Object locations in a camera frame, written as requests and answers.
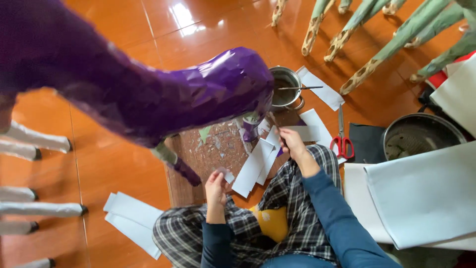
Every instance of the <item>scissors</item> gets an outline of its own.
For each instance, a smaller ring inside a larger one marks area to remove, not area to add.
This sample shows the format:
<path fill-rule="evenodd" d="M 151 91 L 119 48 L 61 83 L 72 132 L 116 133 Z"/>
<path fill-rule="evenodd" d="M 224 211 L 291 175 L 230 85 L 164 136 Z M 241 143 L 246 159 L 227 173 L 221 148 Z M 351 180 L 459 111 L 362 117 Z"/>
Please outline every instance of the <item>scissors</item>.
<path fill-rule="evenodd" d="M 339 107 L 339 134 L 330 142 L 331 149 L 333 143 L 335 143 L 339 148 L 339 154 L 337 157 L 342 156 L 345 159 L 354 157 L 354 145 L 349 140 L 349 138 L 344 136 L 344 114 L 342 112 L 342 105 Z"/>

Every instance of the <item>glossy floor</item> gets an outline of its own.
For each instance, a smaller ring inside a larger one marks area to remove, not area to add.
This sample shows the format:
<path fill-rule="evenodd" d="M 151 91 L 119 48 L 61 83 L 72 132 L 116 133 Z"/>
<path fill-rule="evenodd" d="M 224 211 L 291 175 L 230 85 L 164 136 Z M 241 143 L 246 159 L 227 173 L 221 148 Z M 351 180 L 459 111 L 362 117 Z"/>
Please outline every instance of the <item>glossy floor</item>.
<path fill-rule="evenodd" d="M 381 13 L 360 28 L 332 63 L 323 56 L 331 38 L 352 12 L 339 15 L 332 7 L 321 24 L 308 57 L 300 53 L 314 0 L 290 0 L 276 28 L 270 27 L 276 0 L 67 0 L 67 5 L 93 23 L 106 38 L 131 57 L 162 69 L 180 69 L 206 61 L 225 49 L 245 46 L 269 66 L 297 70 L 307 66 L 335 90 L 347 81 L 391 38 L 392 33 L 422 0 L 409 1 L 395 17 Z M 361 1 L 356 0 L 351 10 Z M 382 64 L 356 91 L 345 97 L 349 122 L 387 126 L 397 117 L 416 112 L 418 93 L 408 78 L 459 38 L 451 27 L 415 50 L 402 50 Z M 337 112 L 313 93 L 303 92 L 332 135 L 338 133 Z M 62 154 L 43 150 L 40 162 L 0 155 L 4 186 L 28 186 L 45 202 L 82 202 L 89 214 L 78 218 L 34 219 L 40 231 L 1 239 L 2 267 L 37 258 L 54 257 L 60 268 L 146 268 L 171 264 L 155 261 L 104 220 L 109 193 L 121 191 L 159 209 L 170 207 L 163 165 L 147 149 L 127 143 L 104 130 L 51 91 L 21 96 L 14 119 L 48 134 L 65 135 L 75 151 Z M 263 187 L 248 199 L 235 197 L 239 206 L 258 202 Z"/>

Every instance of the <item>checkered fabric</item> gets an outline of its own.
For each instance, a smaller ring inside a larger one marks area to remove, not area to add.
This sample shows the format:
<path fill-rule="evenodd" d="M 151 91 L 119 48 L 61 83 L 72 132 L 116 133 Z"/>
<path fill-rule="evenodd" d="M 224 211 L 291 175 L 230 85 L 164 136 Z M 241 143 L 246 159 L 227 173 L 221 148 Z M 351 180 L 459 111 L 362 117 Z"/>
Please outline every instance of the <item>checkered fabric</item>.
<path fill-rule="evenodd" d="M 307 150 L 342 192 L 336 155 L 321 145 L 307 146 Z M 253 213 L 236 207 L 231 196 L 228 196 L 225 218 L 235 233 L 231 241 L 235 255 L 234 267 L 259 267 L 268 258 L 284 254 L 305 254 L 337 264 L 336 255 L 301 179 L 296 162 L 288 160 L 271 180 L 258 205 L 260 210 L 287 207 L 289 234 L 269 250 L 261 249 L 251 242 L 262 235 Z M 154 242 L 176 268 L 200 267 L 202 222 L 206 215 L 207 205 L 202 204 L 172 208 L 157 219 L 153 230 Z"/>

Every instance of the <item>hand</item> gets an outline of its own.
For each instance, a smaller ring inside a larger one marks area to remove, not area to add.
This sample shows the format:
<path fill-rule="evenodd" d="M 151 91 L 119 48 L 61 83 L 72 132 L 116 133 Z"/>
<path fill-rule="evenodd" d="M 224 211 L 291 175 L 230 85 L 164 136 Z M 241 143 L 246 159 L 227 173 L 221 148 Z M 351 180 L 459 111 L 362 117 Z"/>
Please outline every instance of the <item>hand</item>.
<path fill-rule="evenodd" d="M 299 133 L 287 128 L 279 129 L 281 130 L 281 132 L 278 133 L 280 136 L 279 143 L 281 143 L 281 147 L 283 147 L 283 152 L 289 152 L 291 158 L 294 159 L 299 166 L 303 177 L 311 177 L 317 174 L 321 168 L 311 154 L 306 150 L 306 146 L 304 145 L 304 142 L 302 142 Z M 287 146 L 284 146 L 282 139 L 286 140 Z"/>
<path fill-rule="evenodd" d="M 225 175 L 215 170 L 205 184 L 207 195 L 207 223 L 224 224 L 225 222 L 225 203 L 227 202 L 227 188 L 229 183 L 224 179 Z"/>
<path fill-rule="evenodd" d="M 291 158 L 298 163 L 301 159 L 310 155 L 309 152 L 306 150 L 306 146 L 302 142 L 299 133 L 287 128 L 280 127 L 279 129 L 281 130 L 281 132 L 278 133 L 278 131 L 276 130 L 276 133 L 279 134 L 279 143 L 281 143 L 283 152 L 289 153 L 291 155 Z M 284 145 L 282 139 L 286 140 L 287 146 Z"/>

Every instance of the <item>stainless steel pot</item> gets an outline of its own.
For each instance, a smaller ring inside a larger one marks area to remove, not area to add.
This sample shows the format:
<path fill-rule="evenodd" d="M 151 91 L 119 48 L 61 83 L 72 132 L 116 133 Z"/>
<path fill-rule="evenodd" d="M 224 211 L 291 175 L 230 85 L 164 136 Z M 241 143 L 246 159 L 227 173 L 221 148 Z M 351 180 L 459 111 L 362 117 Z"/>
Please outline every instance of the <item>stainless steel pot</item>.
<path fill-rule="evenodd" d="M 447 120 L 428 113 L 412 113 L 395 120 L 381 138 L 387 160 L 422 154 L 466 143 Z"/>
<path fill-rule="evenodd" d="M 290 68 L 283 66 L 271 67 L 269 70 L 271 71 L 275 82 L 271 111 L 277 112 L 285 109 L 299 110 L 304 107 L 304 99 L 301 96 L 301 89 L 277 90 L 277 88 L 281 87 L 301 87 L 302 83 L 298 74 Z M 299 106 L 295 108 L 290 107 L 290 105 L 298 98 L 301 100 Z"/>

